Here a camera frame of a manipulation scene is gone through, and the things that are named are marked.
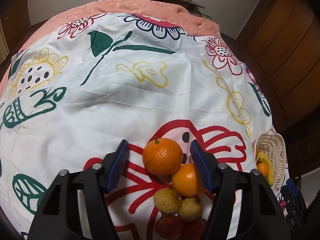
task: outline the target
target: beige perforated basket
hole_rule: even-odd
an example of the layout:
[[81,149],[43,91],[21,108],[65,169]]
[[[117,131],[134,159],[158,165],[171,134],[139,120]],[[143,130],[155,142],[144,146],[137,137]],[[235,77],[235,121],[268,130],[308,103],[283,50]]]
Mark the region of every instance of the beige perforated basket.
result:
[[274,170],[274,183],[271,186],[272,191],[276,194],[283,183],[285,172],[285,144],[282,136],[273,129],[268,134],[262,134],[253,144],[253,151],[256,148],[260,152],[265,152],[271,160]]

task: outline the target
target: basket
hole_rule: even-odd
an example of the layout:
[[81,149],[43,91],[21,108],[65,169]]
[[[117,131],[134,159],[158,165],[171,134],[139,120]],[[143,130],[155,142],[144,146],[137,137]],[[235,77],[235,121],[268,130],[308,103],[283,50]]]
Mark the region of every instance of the basket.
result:
[[284,181],[285,174],[285,144],[282,136],[273,129],[268,134],[262,134],[253,145],[254,153],[256,148],[260,152],[265,152],[271,160],[274,170],[274,183],[271,189],[276,194]]

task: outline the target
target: yellow outline drawing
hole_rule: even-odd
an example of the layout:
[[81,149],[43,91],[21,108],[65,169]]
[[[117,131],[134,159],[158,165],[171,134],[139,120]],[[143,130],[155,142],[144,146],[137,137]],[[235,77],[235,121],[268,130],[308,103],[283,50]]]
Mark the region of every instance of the yellow outline drawing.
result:
[[237,123],[244,125],[247,130],[247,135],[250,138],[251,132],[248,127],[248,124],[251,122],[251,115],[249,111],[244,106],[244,97],[239,91],[231,91],[226,82],[223,80],[223,77],[220,75],[219,71],[213,66],[210,68],[207,62],[203,59],[202,60],[204,66],[211,70],[217,77],[216,83],[217,85],[222,88],[223,90],[228,92],[227,97],[227,109],[230,112],[233,120]]
[[29,63],[25,63],[19,70],[16,78],[14,79],[14,81],[12,82],[11,86],[11,90],[9,93],[9,98],[13,98],[14,96],[16,96],[17,94],[17,85],[18,82],[20,80],[20,77],[22,76],[23,72],[28,69],[30,66],[32,65],[38,65],[38,64],[44,64],[47,63],[53,70],[53,74],[51,77],[46,78],[44,81],[34,85],[33,87],[28,88],[27,90],[24,90],[22,92],[31,90],[33,88],[36,87],[40,87],[44,84],[47,84],[48,82],[50,82],[51,80],[53,80],[53,78],[57,75],[61,75],[62,72],[60,72],[60,70],[66,65],[66,63],[68,62],[69,57],[68,56],[63,56],[61,58],[59,58],[59,55],[56,53],[50,53],[48,48],[43,48],[40,50],[39,52],[39,56],[34,56],[33,60]]
[[156,76],[158,73],[154,69],[145,69],[146,67],[150,67],[150,65],[151,65],[151,63],[146,62],[146,61],[139,61],[139,62],[133,64],[132,69],[128,68],[126,65],[117,64],[116,69],[122,69],[124,71],[129,71],[141,83],[144,82],[145,80],[147,80],[151,84],[156,85],[157,87],[165,88],[168,85],[168,78],[163,74],[163,70],[167,68],[167,64],[163,61],[157,62],[157,63],[161,63],[163,65],[162,67],[159,67],[159,66],[156,67],[159,69],[160,75],[164,78],[163,84],[157,83],[156,81],[154,81],[152,79],[152,77],[150,77],[150,75]]

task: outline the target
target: yellow flower print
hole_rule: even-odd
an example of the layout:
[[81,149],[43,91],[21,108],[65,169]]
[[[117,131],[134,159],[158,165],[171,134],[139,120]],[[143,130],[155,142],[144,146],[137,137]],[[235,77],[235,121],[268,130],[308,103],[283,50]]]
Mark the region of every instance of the yellow flower print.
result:
[[245,126],[247,130],[247,134],[250,138],[251,132],[248,127],[248,124],[251,123],[251,115],[247,109],[243,108],[244,106],[243,95],[238,91],[231,91],[227,83],[224,81],[224,79],[220,75],[219,71],[216,70],[214,66],[209,67],[205,60],[202,60],[202,62],[206,68],[210,69],[217,76],[216,77],[217,85],[228,92],[227,109],[230,112],[233,120]]
[[55,76],[61,75],[60,70],[68,60],[68,56],[59,57],[58,54],[50,53],[48,48],[41,49],[39,56],[35,56],[31,62],[25,63],[20,68],[11,84],[9,98],[42,86],[53,80]]
[[141,83],[147,80],[160,88],[165,88],[168,85],[168,78],[163,74],[163,70],[167,68],[165,62],[149,63],[140,61],[133,64],[132,68],[128,68],[123,64],[117,64],[116,68],[129,71]]

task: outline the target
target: bed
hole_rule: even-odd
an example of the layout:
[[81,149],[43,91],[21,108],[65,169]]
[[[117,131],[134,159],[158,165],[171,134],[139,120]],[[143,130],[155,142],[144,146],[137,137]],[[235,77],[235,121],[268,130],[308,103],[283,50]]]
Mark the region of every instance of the bed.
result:
[[[106,196],[112,220],[121,239],[160,239],[152,196],[167,181],[143,166],[149,140],[174,139],[188,163],[197,139],[250,171],[252,143],[272,128],[265,96],[219,26],[148,0],[99,0],[52,17],[12,58],[0,91],[0,206],[23,236],[60,170],[83,170],[125,138],[128,169]],[[235,195],[228,237],[239,220]],[[207,219],[214,196],[200,199]],[[83,215],[82,224],[90,237]]]

